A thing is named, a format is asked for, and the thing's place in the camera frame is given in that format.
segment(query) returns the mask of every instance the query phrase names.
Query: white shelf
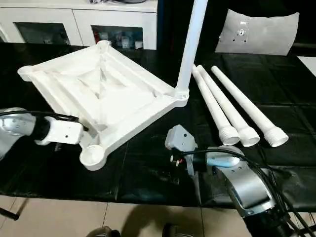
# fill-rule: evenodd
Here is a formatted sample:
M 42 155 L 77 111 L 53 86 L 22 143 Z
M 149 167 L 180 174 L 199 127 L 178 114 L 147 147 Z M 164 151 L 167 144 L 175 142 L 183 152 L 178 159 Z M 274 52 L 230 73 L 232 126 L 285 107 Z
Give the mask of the white shelf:
M 112 1 L 90 4 L 89 0 L 0 0 L 0 7 L 67 8 L 157 13 L 158 0 L 147 0 L 146 2 L 136 4 L 121 4 Z

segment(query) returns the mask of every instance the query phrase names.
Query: electrical wire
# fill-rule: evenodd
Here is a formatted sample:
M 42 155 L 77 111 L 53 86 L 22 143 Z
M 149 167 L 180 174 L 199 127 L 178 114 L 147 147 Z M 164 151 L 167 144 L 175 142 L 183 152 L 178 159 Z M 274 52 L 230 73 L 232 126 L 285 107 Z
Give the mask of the electrical wire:
M 311 214 L 310 212 L 309 212 L 309 214 L 310 214 L 311 222 L 312 222 L 312 220 L 313 220 L 313 223 L 314 223 L 314 225 L 316 226 L 316 222 L 315 222 L 315 219 L 314 219 L 313 214 Z
M 294 215 L 299 219 L 299 221 L 302 223 L 303 227 L 306 229 L 307 233 L 311 236 L 311 237 L 316 237 L 315 234 L 312 232 L 312 230 L 309 228 L 309 226 L 307 225 L 307 223 L 303 220 L 303 218 L 300 216 L 300 214 L 294 209 L 292 203 L 288 200 L 288 198 L 283 194 L 283 192 L 281 192 L 277 186 L 277 184 L 273 184 L 271 183 L 271 179 L 265 174 L 265 172 L 262 171 L 261 167 L 256 164 L 254 161 L 248 159 L 247 157 L 245 157 L 244 155 L 234 152 L 234 151 L 230 151 L 230 150 L 226 150 L 226 149 L 222 149 L 222 148 L 211 148 L 211 149 L 206 149 L 206 150 L 195 150 L 195 151 L 191 151 L 191 152 L 181 152 L 179 154 L 176 154 L 176 156 L 186 156 L 186 155 L 193 155 L 193 154 L 201 154 L 201 153 L 209 153 L 209 152 L 219 152 L 219 153 L 226 153 L 226 154 L 230 154 L 233 155 L 237 158 L 240 158 L 244 161 L 246 161 L 250 166 L 252 166 L 253 168 L 255 168 L 256 172 L 261 176 L 261 178 L 263 179 L 263 181 L 266 183 L 266 185 L 268 186 L 272 196 L 274 197 L 274 199 L 276 200 L 276 202 L 278 203 L 278 205 L 280 207 L 282 207 L 282 209 L 285 211 L 285 205 L 284 203 L 288 206 L 288 209 L 294 213 Z
M 5 115 L 16 115 L 16 114 L 32 114 L 34 116 L 50 116 L 53 118 L 57 118 L 59 120 L 65 121 L 78 121 L 78 117 L 72 115 L 62 115 L 54 112 L 45 112 L 45 111 L 33 111 L 33 110 L 20 110 L 20 111 L 7 111 L 7 112 L 0 112 L 0 116 Z

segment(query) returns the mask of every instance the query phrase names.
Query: white cabinet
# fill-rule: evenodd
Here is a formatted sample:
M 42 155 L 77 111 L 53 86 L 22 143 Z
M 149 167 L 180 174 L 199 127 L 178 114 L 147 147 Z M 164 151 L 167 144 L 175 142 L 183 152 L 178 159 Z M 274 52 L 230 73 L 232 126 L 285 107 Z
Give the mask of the white cabinet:
M 0 23 L 0 42 L 9 42 L 9 37 L 4 31 Z
M 114 47 L 144 49 L 157 47 L 155 13 L 129 11 L 74 10 L 83 45 L 110 40 Z
M 0 8 L 8 42 L 82 45 L 71 9 Z
M 158 0 L 0 0 L 0 41 L 156 49 L 157 9 Z

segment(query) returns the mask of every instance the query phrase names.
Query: white vertical pole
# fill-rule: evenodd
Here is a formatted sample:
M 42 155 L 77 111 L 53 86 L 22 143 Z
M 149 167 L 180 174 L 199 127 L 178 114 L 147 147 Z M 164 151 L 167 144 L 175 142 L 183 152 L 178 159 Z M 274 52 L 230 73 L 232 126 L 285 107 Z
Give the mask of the white vertical pole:
M 182 56 L 176 92 L 189 93 L 192 67 L 196 57 L 199 36 L 205 17 L 208 0 L 195 0 L 193 4 L 186 45 Z

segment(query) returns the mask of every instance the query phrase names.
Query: glass cabinet door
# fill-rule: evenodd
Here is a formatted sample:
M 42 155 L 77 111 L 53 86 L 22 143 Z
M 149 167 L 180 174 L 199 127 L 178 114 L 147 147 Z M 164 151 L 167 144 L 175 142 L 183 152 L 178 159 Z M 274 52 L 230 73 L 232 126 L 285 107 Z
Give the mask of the glass cabinet door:
M 8 42 L 82 45 L 71 9 L 0 8 L 0 22 Z
M 15 26 L 25 43 L 70 44 L 61 23 L 16 22 Z
M 155 13 L 74 10 L 74 15 L 84 46 L 109 40 L 114 48 L 157 48 Z
M 142 49 L 143 28 L 118 26 L 91 26 L 95 42 L 108 40 L 114 48 Z

